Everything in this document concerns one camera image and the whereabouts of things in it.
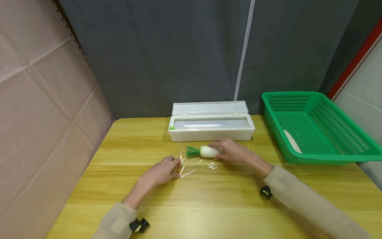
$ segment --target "person's left hand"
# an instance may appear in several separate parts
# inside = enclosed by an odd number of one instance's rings
[[[152,187],[159,184],[165,184],[171,181],[171,179],[179,178],[179,173],[173,172],[175,168],[181,167],[181,161],[179,158],[175,158],[173,155],[165,157],[162,161],[156,163],[149,170],[147,170],[140,178]]]

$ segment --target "wooden table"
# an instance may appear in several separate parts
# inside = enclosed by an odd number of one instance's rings
[[[284,161],[264,116],[252,116],[256,130],[240,142],[272,164],[282,165],[362,225],[382,238],[382,193],[355,164],[292,165]],[[67,201],[48,238],[90,238],[100,219],[163,157],[184,154],[171,142],[169,118],[116,121]],[[259,195],[261,179],[244,166],[200,158],[185,159],[183,178],[155,188],[138,218],[151,224],[131,238],[325,238],[321,231],[275,198]]]

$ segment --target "toy radish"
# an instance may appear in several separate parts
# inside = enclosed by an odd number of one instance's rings
[[[200,155],[204,158],[214,158],[216,155],[222,152],[223,150],[219,147],[201,146],[200,149],[187,147],[187,157]]]

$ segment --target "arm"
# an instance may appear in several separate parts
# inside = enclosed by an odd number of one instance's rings
[[[179,158],[165,157],[145,172],[137,181],[130,193],[121,203],[116,203],[101,219],[101,223],[93,239],[129,238],[132,231],[129,224],[137,218],[138,208],[149,192],[159,184],[165,184],[179,174],[173,172],[180,168]]]
[[[210,146],[223,149],[216,159],[243,163],[253,168],[265,178],[264,182],[280,202],[321,228],[327,237],[371,238],[360,225],[285,169],[272,166],[257,154],[228,139],[217,139]]]

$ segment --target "green plastic basket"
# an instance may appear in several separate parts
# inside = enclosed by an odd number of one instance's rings
[[[382,148],[324,94],[281,91],[262,94],[265,117],[285,160],[292,164],[382,161]],[[288,131],[302,154],[296,152]]]

